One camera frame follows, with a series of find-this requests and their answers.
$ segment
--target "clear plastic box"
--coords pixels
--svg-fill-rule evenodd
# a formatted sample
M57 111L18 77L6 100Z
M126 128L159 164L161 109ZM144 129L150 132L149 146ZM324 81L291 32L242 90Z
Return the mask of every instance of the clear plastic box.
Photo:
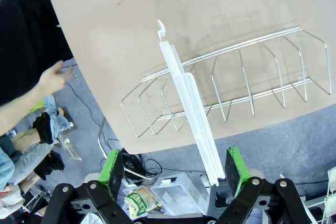
M205 199L186 173L159 177L151 191L172 215L207 211Z

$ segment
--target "gray floor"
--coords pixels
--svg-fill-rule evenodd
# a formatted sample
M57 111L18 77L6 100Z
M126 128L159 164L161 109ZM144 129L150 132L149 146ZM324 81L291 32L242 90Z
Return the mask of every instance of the gray floor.
M71 60L65 64L74 63L75 61ZM93 118L100 124L103 114L78 66L74 67L69 83L89 106ZM83 160L73 160L65 150L55 147L54 149L62 155L66 169L47 176L47 181L42 184L50 190L59 183L79 186L87 174L101 170L100 162L103 159L96 140L99 127L93 122L89 110L68 86L57 92L55 99L59 106L67 108L78 125L78 129L71 132L70 136ZM35 116L36 114L26 116L17 128L26 130ZM333 105L272 127L216 140L216 145L223 164L226 149L236 145L240 148L248 168L263 171L270 182L278 179L279 173L283 173L295 183L326 180L327 170L336 166L336 155L333 150L336 139L335 121L336 106ZM116 138L108 124L104 127L104 134L106 138ZM110 141L110 144L113 148L121 147L117 141ZM165 168L204 170L196 145L146 153L144 156L157 160ZM154 163L149 163L149 166L156 167ZM200 173L190 173L195 182L198 181L199 175ZM300 195L313 197L324 194L327 183L301 185L297 188Z

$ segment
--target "bolt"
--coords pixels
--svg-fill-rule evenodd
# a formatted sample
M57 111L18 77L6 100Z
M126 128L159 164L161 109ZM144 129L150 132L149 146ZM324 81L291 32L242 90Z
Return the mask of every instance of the bolt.
M286 181L281 181L281 182L280 182L280 186L282 186L282 187L286 187L286 186L287 186Z
M259 185L259 183L260 183L260 181L256 178L254 180L252 180L252 184L254 184L254 185Z

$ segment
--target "white plastic object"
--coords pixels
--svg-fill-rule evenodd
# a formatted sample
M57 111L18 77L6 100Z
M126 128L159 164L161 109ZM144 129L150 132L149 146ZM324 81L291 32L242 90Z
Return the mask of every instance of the white plastic object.
M151 191L171 215L206 214L206 201L186 173L159 177Z
M185 73L179 55L173 45L164 41L165 27L158 20L160 48L174 81L178 96L188 119L195 142L200 152L211 185L219 185L218 179L225 178L209 122L201 101L194 76Z

